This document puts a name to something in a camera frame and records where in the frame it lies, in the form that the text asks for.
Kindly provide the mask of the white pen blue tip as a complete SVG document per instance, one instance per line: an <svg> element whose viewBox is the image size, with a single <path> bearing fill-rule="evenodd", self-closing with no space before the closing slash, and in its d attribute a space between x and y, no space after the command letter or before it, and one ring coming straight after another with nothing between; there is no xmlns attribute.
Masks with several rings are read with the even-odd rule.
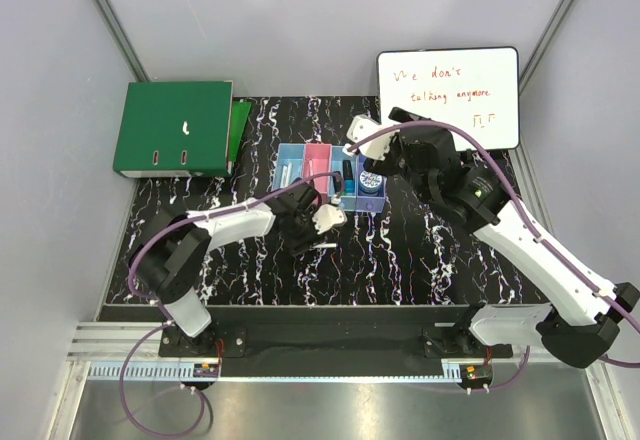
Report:
<svg viewBox="0 0 640 440"><path fill-rule="evenodd" d="M313 249L331 249L337 248L337 243L319 243L311 247Z"/></svg>

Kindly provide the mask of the round blue tape tin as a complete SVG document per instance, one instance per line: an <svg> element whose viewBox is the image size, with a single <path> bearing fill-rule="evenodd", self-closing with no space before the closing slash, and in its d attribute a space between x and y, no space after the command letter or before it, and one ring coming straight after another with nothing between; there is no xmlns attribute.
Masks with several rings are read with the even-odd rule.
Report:
<svg viewBox="0 0 640 440"><path fill-rule="evenodd" d="M363 170L358 177L358 193L366 196L378 196L384 186L384 178Z"/></svg>

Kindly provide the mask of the white marker blue cap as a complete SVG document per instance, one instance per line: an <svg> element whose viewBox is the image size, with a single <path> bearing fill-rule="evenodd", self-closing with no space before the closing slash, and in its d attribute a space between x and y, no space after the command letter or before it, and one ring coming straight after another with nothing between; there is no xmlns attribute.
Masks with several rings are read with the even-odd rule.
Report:
<svg viewBox="0 0 640 440"><path fill-rule="evenodd" d="M290 170L290 165L289 164L285 164L282 168L282 172L281 172L281 179L280 179L280 187L281 188L285 188L288 185L289 182L289 170Z"/></svg>

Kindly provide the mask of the blue capped marker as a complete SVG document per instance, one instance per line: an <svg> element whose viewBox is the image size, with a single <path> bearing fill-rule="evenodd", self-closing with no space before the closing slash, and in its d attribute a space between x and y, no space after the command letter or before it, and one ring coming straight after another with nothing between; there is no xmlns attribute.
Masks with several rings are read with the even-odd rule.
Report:
<svg viewBox="0 0 640 440"><path fill-rule="evenodd" d="M355 183L352 162L349 159L342 161L342 176L344 179L344 189L347 195L353 195L355 192Z"/></svg>

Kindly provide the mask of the green ring binder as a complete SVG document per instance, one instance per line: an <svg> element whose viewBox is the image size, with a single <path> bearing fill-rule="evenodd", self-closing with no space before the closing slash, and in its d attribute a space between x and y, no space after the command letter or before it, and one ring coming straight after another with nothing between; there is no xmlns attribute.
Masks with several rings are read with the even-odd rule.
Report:
<svg viewBox="0 0 640 440"><path fill-rule="evenodd" d="M230 81L130 83L113 171L127 178L230 176L232 103Z"/></svg>

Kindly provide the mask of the yellow highlighter pen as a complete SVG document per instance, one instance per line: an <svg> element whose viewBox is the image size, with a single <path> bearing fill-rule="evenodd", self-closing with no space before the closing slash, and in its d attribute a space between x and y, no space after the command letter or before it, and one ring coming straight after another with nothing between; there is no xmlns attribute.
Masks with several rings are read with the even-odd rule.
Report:
<svg viewBox="0 0 640 440"><path fill-rule="evenodd" d="M293 162L289 162L287 165L287 175L285 186L289 186L291 184L293 178Z"/></svg>

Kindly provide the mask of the green black marker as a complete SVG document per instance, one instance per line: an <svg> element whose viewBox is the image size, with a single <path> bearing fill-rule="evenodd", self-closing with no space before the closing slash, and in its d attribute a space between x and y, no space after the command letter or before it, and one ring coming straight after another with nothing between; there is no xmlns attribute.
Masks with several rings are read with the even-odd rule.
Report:
<svg viewBox="0 0 640 440"><path fill-rule="evenodd" d="M343 178L339 171L332 173L333 195L340 197L343 191Z"/></svg>

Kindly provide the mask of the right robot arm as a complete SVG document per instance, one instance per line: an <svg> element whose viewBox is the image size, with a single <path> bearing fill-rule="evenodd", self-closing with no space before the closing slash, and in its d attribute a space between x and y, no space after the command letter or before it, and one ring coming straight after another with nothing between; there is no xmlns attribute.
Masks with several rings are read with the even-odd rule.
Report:
<svg viewBox="0 0 640 440"><path fill-rule="evenodd" d="M347 133L350 151L366 171L398 176L432 212L489 245L521 271L546 297L537 305L478 305L434 342L444 353L476 356L495 345L543 347L556 359L586 368L595 361L629 369L638 363L615 361L608 351L619 324L636 321L639 300L630 283L614 284L578 261L527 211L505 174L479 144L460 152L463 130L395 107L389 126L365 115Z"/></svg>

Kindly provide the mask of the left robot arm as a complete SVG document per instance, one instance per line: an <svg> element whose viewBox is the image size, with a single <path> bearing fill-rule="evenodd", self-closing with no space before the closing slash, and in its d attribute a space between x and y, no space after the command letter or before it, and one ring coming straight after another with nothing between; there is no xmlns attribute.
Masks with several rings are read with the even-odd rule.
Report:
<svg viewBox="0 0 640 440"><path fill-rule="evenodd" d="M262 198L209 211L163 214L130 260L138 280L181 331L181 344L196 356L215 346L213 320L195 292L195 277L207 253L241 240L277 232L293 255L320 243L343 215L301 181Z"/></svg>

